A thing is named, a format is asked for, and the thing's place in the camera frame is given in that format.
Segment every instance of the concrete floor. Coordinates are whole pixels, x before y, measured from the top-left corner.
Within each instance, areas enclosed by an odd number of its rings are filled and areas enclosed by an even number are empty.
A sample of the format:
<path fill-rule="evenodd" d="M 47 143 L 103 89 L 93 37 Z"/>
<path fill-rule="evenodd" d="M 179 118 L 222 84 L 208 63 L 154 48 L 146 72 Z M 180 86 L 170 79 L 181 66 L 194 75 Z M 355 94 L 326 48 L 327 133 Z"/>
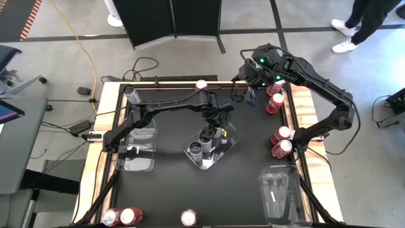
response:
<path fill-rule="evenodd" d="M 106 23 L 107 10 L 98 0 L 57 0 L 56 3 L 71 20 L 79 35 L 123 34 L 122 28 Z M 278 0 L 283 28 L 328 27 L 330 20 L 344 20 L 350 15 L 352 0 Z M 405 20 L 391 12 L 386 25 L 405 24 Z M 223 0 L 222 29 L 275 28 L 270 2 L 267 0 Z M 28 37 L 53 37 L 71 35 L 64 21 L 43 1 Z M 242 59 L 239 51 L 255 48 L 270 42 L 280 45 L 277 33 L 221 35 L 226 54 L 221 54 L 215 38 L 164 37 L 137 47 L 134 51 L 128 39 L 103 39 L 82 41 L 96 62 L 98 71 L 98 99 L 103 85 L 100 77 L 121 77 L 126 69 L 141 56 L 153 57 L 160 66 L 144 76 L 217 74 L 220 80 L 234 77 Z M 398 127 L 379 130 L 371 121 L 371 105 L 375 98 L 393 94 L 405 87 L 405 29 L 379 30 L 357 50 L 336 55 L 330 48 L 346 38 L 338 32 L 289 32 L 285 33 L 287 47 L 296 56 L 313 64 L 316 71 L 341 88 L 353 93 L 361 114 L 362 129 L 357 139 L 341 156 L 329 156 L 333 179 L 344 220 L 349 224 L 382 227 L 402 227 L 405 218 L 405 141 Z M 49 99 L 87 100 L 76 93 L 77 87 L 92 87 L 93 74 L 90 62 L 75 41 L 12 42 L 23 51 L 14 59 L 10 68 L 20 71 L 23 79 L 42 74 L 49 83 L 33 85 L 22 96 L 42 96 Z M 152 65 L 141 61 L 139 69 Z M 326 117 L 332 105 L 314 94 L 319 119 Z M 68 124 L 88 117 L 92 113 L 89 103 L 50 102 L 54 106 L 44 121 L 58 125 Z M 377 118 L 391 113 L 378 106 Z M 325 141 L 326 149 L 338 152 L 354 133 L 355 127 L 345 132 L 333 132 Z M 41 132 L 33 156 L 48 149 L 38 160 L 31 160 L 28 167 L 42 170 L 45 159 L 55 160 L 60 154 L 80 144 L 66 134 Z M 85 159 L 84 146 L 71 159 Z M 70 223 L 72 211 L 39 215 L 35 227 L 51 227 Z"/>

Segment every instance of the yellow cable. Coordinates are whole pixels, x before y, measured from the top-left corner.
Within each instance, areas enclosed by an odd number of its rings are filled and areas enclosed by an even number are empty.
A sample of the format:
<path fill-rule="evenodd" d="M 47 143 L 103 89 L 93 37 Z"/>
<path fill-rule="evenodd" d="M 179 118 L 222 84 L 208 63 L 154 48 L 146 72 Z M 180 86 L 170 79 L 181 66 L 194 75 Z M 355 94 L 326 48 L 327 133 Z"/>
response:
<path fill-rule="evenodd" d="M 73 32 L 78 45 L 82 48 L 82 50 L 84 51 L 84 53 L 86 53 L 87 57 L 89 57 L 91 65 L 93 66 L 93 70 L 94 70 L 94 84 L 93 84 L 93 90 L 91 91 L 91 98 L 94 98 L 94 94 L 96 93 L 96 86 L 97 86 L 97 69 L 96 69 L 96 65 L 94 64 L 93 59 L 91 58 L 90 54 L 86 51 L 86 49 L 83 47 L 82 42 L 80 41 L 80 39 L 78 38 L 75 30 L 73 29 L 72 25 L 69 23 L 68 19 L 66 18 L 66 16 L 62 13 L 62 11 L 58 8 L 58 6 L 56 5 L 56 3 L 54 2 L 54 0 L 49 0 L 51 2 L 51 4 L 55 7 L 56 11 L 61 15 L 61 17 L 65 20 L 66 24 L 69 26 L 69 29 L 71 30 L 71 32 Z M 91 103 L 93 110 L 95 111 L 95 113 L 97 114 L 97 110 L 96 110 L 96 106 L 94 105 L 94 103 Z"/>

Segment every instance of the black pants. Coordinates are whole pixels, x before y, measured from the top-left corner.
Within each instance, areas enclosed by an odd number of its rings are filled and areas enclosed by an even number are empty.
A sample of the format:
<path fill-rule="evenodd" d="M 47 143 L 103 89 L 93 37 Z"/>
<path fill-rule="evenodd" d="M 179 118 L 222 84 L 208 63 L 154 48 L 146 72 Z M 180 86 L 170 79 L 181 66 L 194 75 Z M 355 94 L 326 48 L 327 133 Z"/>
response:
<path fill-rule="evenodd" d="M 355 0 L 346 27 L 354 28 L 361 21 L 361 28 L 352 37 L 352 43 L 357 45 L 377 31 L 388 13 L 400 2 L 401 0 Z"/>

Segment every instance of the wooden table edge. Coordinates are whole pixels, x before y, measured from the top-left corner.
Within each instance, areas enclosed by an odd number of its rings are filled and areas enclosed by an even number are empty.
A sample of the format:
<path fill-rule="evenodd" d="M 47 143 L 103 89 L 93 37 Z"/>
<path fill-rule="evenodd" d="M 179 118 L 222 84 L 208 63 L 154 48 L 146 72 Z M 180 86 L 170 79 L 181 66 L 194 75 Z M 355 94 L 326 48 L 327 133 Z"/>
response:
<path fill-rule="evenodd" d="M 170 85 L 170 84 L 195 84 L 195 83 L 196 82 L 160 82 L 159 84 Z M 208 82 L 208 83 L 231 84 L 231 82 L 229 81 Z M 120 84 L 154 85 L 154 82 L 106 82 L 104 84 L 103 91 L 101 94 L 100 103 L 97 111 L 98 113 L 105 113 L 116 110 Z M 310 90 L 306 87 L 298 87 L 291 85 L 291 91 L 299 126 L 308 127 L 318 122 Z M 291 110 L 289 108 L 289 102 L 285 91 L 283 92 L 283 94 L 284 94 L 284 106 L 287 115 L 287 121 L 289 123 L 289 127 L 293 129 L 294 126 L 292 125 Z M 118 121 L 118 123 L 120 123 L 123 119 L 122 115 L 123 112 L 124 111 L 121 111 L 120 120 Z M 112 128 L 113 119 L 114 113 L 98 116 L 94 124 L 94 130 L 110 130 Z M 309 147 L 311 147 L 315 151 L 319 152 L 319 154 L 327 158 L 325 147 L 322 142 L 310 142 Z M 104 168 L 106 166 L 106 157 L 107 157 L 106 153 L 102 153 L 100 155 L 100 162 L 96 172 L 97 159 L 99 158 L 101 148 L 102 148 L 101 142 L 94 142 L 89 147 L 84 172 L 82 175 L 82 181 L 80 183 L 80 207 L 79 209 L 77 208 L 79 200 L 78 197 L 76 200 L 76 206 L 73 216 L 75 215 L 76 210 L 78 210 L 78 213 L 75 221 L 73 222 L 77 222 L 78 220 L 80 220 L 84 216 L 86 211 L 90 208 L 93 200 L 98 197 L 102 177 L 104 174 Z M 116 155 L 114 155 L 112 158 L 108 177 L 111 177 L 114 171 L 115 167 L 113 163 L 115 159 Z M 339 221 L 343 221 L 339 201 L 337 199 L 337 194 L 333 183 L 332 173 L 329 169 L 329 166 L 327 165 L 327 163 L 325 163 L 325 161 L 323 161 L 316 154 L 310 151 L 306 153 L 306 160 L 313 192 L 315 193 L 316 197 L 319 199 L 321 204 L 328 210 L 331 216 L 333 216 L 335 219 Z M 297 162 L 297 167 L 299 171 L 302 172 L 302 166 L 299 163 L 299 161 Z M 96 188 L 94 189 L 95 174 L 97 174 L 97 182 Z M 111 190 L 104 199 L 102 212 L 105 212 L 108 209 L 110 200 L 111 200 Z M 306 197 L 304 197 L 304 203 L 306 205 L 306 210 L 308 214 L 307 219 L 310 219 L 308 199 L 306 199 Z"/>

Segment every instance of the person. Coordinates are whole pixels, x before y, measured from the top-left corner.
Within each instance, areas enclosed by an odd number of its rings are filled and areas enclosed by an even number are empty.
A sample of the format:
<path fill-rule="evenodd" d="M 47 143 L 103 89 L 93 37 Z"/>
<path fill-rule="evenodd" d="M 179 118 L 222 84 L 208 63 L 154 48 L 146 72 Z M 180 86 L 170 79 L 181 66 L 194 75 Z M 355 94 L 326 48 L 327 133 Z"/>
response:
<path fill-rule="evenodd" d="M 351 40 L 332 47 L 334 53 L 345 53 L 355 50 L 382 25 L 388 13 L 393 10 L 401 0 L 355 0 L 352 14 L 345 22 L 333 19 L 333 28 L 341 31 Z M 356 32 L 356 26 L 361 21 L 361 28 Z"/>

